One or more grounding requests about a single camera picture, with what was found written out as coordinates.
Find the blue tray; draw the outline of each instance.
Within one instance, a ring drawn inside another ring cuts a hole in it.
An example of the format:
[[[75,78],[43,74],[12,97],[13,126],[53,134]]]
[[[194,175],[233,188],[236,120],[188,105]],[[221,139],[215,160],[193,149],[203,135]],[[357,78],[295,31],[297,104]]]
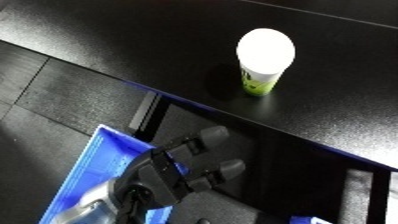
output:
[[[55,215],[74,206],[87,190],[120,176],[130,161],[150,148],[153,147],[145,142],[100,125],[39,224],[49,224]],[[166,223],[171,209],[150,210],[146,223]]]

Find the paper cup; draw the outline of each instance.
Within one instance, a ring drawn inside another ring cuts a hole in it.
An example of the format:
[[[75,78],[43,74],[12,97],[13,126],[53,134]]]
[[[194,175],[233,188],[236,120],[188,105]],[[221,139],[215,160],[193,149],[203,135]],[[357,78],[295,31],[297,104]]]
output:
[[[244,35],[236,49],[243,88],[255,96],[271,92],[295,57],[295,48],[285,34],[273,29],[255,29]]]

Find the cup label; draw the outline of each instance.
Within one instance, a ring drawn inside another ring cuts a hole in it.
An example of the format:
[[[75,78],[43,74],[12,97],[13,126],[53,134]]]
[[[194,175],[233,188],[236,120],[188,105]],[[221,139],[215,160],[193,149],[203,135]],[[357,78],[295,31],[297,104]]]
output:
[[[252,78],[252,76],[242,69],[243,89],[254,96],[262,96],[271,92],[278,80],[260,82]]]

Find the dark floor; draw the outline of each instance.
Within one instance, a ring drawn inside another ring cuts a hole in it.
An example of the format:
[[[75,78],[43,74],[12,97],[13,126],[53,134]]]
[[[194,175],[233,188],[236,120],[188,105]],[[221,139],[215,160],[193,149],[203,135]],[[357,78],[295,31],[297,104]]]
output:
[[[128,132],[144,95],[120,80],[0,42],[0,223],[38,222],[94,129],[106,124]],[[173,105],[152,144],[217,124],[229,127],[231,138],[202,161],[247,164],[244,175],[219,192],[282,220],[301,215],[356,224],[385,217],[388,189],[375,188],[378,169],[292,136]],[[388,223],[398,220],[397,185],[393,174]],[[214,206],[206,203],[212,199],[188,197],[172,220],[211,213]]]

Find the cup lid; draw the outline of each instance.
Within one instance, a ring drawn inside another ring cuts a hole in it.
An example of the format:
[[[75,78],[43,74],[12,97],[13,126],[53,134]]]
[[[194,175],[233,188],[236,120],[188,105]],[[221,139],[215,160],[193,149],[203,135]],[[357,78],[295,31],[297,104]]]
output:
[[[239,61],[260,74],[278,74],[293,62],[295,47],[285,34],[273,29],[255,29],[244,35],[236,49]]]

